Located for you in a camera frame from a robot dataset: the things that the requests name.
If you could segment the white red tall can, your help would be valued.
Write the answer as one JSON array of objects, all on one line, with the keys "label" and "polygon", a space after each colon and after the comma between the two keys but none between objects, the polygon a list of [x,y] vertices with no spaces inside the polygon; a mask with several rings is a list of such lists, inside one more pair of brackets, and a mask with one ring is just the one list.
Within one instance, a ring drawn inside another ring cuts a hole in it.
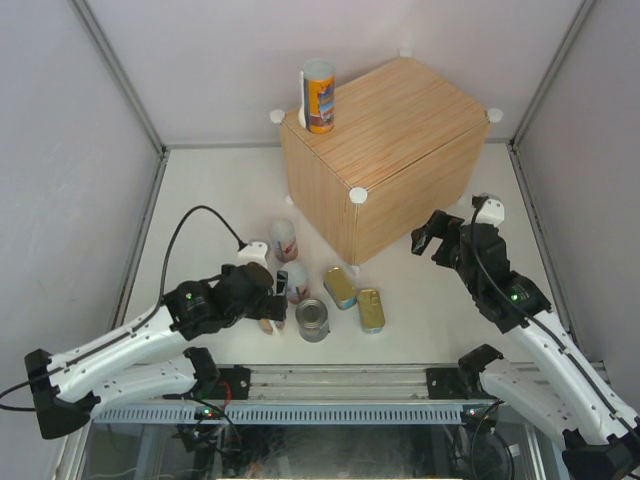
[{"label": "white red tall can", "polygon": [[270,225],[271,244],[276,259],[288,263],[298,257],[295,227],[290,220],[274,219]]}]

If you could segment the orange can with white spoon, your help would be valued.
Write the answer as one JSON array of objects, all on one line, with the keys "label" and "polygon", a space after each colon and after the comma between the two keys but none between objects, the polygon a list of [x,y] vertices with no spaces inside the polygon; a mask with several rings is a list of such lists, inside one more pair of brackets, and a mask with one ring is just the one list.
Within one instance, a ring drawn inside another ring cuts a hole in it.
[{"label": "orange can with white spoon", "polygon": [[285,321],[276,321],[276,320],[269,320],[269,319],[261,319],[259,321],[259,327],[261,329],[261,331],[267,335],[280,335],[285,328],[286,322]]}]

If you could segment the orange tall can with spoon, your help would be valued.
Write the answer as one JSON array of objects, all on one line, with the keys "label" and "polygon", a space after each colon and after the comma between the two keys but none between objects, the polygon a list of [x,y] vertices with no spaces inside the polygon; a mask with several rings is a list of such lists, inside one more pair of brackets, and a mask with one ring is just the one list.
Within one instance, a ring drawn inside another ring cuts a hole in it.
[{"label": "orange tall can with spoon", "polygon": [[300,72],[300,125],[313,134],[325,134],[334,126],[335,68],[327,60],[311,59]]}]

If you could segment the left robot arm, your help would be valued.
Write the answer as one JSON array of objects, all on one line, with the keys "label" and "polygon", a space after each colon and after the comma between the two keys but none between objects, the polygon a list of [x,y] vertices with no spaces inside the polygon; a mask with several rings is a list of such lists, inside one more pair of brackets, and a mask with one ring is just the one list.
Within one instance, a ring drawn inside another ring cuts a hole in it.
[{"label": "left robot arm", "polygon": [[65,353],[25,357],[43,439],[69,435],[118,405],[162,396],[215,395],[220,373],[193,340],[237,321],[286,318],[288,275],[225,265],[213,281],[185,281],[141,317]]}]

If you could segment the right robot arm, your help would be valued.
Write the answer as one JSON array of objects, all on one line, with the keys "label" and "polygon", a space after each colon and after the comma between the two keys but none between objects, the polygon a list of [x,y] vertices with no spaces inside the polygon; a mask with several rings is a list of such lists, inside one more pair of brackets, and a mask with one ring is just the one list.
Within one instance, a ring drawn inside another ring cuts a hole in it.
[{"label": "right robot arm", "polygon": [[503,206],[476,206],[464,220],[435,211],[411,234],[411,251],[441,244],[433,261],[454,270],[479,313],[531,356],[550,387],[520,376],[484,344],[459,360],[459,385],[468,397],[505,401],[561,450],[575,479],[624,479],[639,468],[639,415],[602,379],[564,330],[549,300],[512,269],[498,226]]}]

